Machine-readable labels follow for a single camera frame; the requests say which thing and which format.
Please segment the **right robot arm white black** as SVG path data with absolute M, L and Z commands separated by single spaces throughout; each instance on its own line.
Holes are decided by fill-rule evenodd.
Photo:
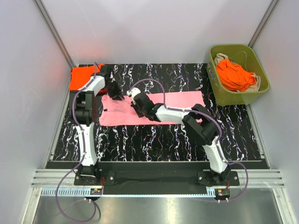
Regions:
M 169 121 L 184 125 L 188 137 L 204 148 L 210 162 L 210 169 L 213 171 L 213 182 L 223 185 L 228 181 L 230 168 L 219 144 L 222 130 L 202 105 L 178 108 L 166 106 L 164 103 L 155 104 L 148 95 L 137 88 L 128 91 L 127 95 L 132 98 L 131 107 L 134 108 L 138 117 L 146 117 L 150 121 Z

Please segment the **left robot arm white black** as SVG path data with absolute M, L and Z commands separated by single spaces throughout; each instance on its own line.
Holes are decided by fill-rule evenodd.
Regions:
M 112 100 L 124 100 L 123 92 L 114 78 L 112 68 L 95 63 L 71 70 L 69 94 L 70 117 L 79 136 L 80 162 L 76 166 L 79 176 L 91 184 L 101 179 L 94 149 L 94 125 L 97 120 L 96 96 L 102 91 Z

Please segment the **pink t shirt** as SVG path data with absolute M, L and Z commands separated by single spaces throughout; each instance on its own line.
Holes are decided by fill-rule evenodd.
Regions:
M 205 106 L 203 95 L 200 91 L 168 92 L 166 96 L 166 105 L 170 107 L 193 107 L 195 104 Z M 136 125 L 172 125 L 170 121 L 158 122 L 150 121 L 146 117 L 138 117 L 137 113 L 131 107 L 131 98 L 125 96 L 124 100 L 112 100 L 104 95 L 101 100 L 103 111 L 100 116 L 101 126 L 136 126 Z

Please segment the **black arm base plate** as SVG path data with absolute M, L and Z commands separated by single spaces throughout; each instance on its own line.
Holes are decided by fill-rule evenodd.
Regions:
M 239 186 L 238 174 L 227 167 L 218 174 L 209 162 L 97 162 L 77 168 L 77 181 L 101 181 L 114 185 L 126 181 L 191 182 L 203 186 Z

